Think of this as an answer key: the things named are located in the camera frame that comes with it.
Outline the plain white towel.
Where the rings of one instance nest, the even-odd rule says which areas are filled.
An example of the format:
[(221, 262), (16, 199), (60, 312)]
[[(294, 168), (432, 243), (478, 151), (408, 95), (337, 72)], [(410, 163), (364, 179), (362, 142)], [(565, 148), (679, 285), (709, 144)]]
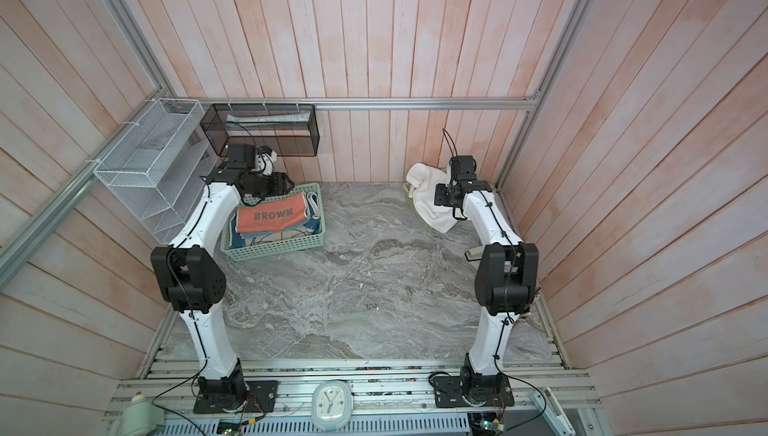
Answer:
[(438, 184), (448, 184), (449, 175), (439, 168), (417, 162), (406, 174), (408, 196), (422, 220), (439, 233), (447, 233), (455, 224), (452, 209), (434, 203)]

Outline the brown towel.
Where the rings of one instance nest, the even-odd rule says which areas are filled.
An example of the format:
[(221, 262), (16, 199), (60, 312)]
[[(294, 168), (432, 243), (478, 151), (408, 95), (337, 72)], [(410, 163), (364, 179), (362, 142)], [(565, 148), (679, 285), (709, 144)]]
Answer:
[(236, 231), (240, 234), (278, 232), (309, 218), (308, 203), (304, 192), (292, 196), (238, 209)]

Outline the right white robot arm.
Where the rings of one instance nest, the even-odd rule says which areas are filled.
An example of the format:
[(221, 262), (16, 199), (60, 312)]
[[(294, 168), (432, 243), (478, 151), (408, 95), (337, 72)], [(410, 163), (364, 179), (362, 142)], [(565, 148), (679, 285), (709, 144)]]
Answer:
[(449, 180), (436, 186), (434, 202), (471, 222), (482, 243), (474, 282), (481, 316), (460, 375), (463, 396), (480, 404), (505, 392), (503, 357), (515, 323), (535, 299), (539, 251), (513, 231), (470, 155), (450, 158)]

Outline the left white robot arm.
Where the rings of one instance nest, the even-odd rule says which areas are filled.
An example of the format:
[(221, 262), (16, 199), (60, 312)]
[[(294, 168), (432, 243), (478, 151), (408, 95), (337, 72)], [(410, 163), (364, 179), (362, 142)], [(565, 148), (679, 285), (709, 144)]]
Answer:
[(179, 313), (191, 336), (200, 366), (197, 401), (207, 412), (233, 412), (249, 393), (223, 317), (226, 276), (211, 251), (243, 198), (260, 203), (293, 189), (287, 174), (274, 169), (276, 159), (269, 146), (230, 145), (222, 164), (204, 176), (190, 220), (170, 244), (151, 253), (161, 296)]

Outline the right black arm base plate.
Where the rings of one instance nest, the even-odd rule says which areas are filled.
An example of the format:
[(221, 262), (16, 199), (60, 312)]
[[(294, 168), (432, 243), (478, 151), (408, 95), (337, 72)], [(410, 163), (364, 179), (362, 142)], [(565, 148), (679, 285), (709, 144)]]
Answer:
[(452, 376), (435, 372), (429, 375), (428, 382), (438, 408), (506, 408), (515, 405), (509, 381), (500, 373), (495, 376), (474, 373)]

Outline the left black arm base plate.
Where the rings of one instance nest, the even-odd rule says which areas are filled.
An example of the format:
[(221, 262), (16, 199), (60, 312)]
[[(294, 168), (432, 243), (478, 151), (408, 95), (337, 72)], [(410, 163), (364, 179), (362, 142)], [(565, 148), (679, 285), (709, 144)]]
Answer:
[(278, 382), (275, 380), (199, 380), (199, 392), (193, 407), (194, 414), (239, 413), (274, 411)]

